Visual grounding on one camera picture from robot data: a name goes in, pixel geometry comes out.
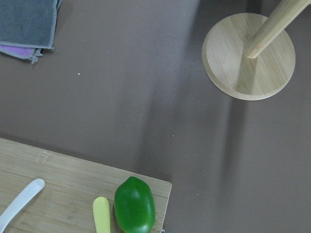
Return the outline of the white ceramic spoon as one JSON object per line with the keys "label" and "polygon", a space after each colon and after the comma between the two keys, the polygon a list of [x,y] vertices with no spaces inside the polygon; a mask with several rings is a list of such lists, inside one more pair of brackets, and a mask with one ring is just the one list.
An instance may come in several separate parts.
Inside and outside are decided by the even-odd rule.
{"label": "white ceramic spoon", "polygon": [[0,216],[0,232],[3,233],[10,221],[30,202],[43,188],[45,181],[35,179],[30,182],[8,205]]}

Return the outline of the green lime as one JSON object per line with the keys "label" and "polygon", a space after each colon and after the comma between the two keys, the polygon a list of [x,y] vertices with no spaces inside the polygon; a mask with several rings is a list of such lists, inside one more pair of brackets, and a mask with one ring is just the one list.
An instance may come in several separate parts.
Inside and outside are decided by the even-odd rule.
{"label": "green lime", "polygon": [[149,233],[156,217],[150,187],[137,177],[129,177],[114,195],[116,220],[125,233]]}

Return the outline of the yellow plastic knife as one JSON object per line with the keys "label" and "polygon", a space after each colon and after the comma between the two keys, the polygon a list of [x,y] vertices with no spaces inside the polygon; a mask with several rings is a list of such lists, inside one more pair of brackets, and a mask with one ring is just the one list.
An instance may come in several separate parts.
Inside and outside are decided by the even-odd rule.
{"label": "yellow plastic knife", "polygon": [[93,217],[96,233],[111,233],[109,201],[105,197],[94,200]]}

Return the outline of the wooden mug tree stand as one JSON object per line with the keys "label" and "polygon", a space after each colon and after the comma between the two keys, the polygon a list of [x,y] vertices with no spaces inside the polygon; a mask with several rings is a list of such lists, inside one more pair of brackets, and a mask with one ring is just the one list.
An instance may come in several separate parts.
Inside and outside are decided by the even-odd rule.
{"label": "wooden mug tree stand", "polygon": [[295,50],[285,28],[310,3],[282,0],[269,17],[240,13],[215,24],[202,47],[212,83],[241,100],[263,100],[280,92],[295,68]]}

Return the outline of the bamboo cutting board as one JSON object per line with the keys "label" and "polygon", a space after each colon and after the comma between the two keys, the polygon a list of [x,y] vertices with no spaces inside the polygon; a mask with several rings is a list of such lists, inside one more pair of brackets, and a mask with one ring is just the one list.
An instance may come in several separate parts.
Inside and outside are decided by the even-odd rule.
{"label": "bamboo cutting board", "polygon": [[130,171],[1,139],[2,211],[31,181],[45,181],[44,189],[16,215],[6,232],[93,233],[93,201],[105,197],[109,201],[111,231],[119,233],[114,194],[131,176]]}

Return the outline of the grey folded cloth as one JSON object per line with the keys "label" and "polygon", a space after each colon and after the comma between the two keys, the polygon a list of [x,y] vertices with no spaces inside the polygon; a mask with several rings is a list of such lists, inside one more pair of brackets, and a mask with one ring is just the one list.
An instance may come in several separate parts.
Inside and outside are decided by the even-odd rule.
{"label": "grey folded cloth", "polygon": [[0,51],[32,63],[52,50],[60,0],[2,0]]}

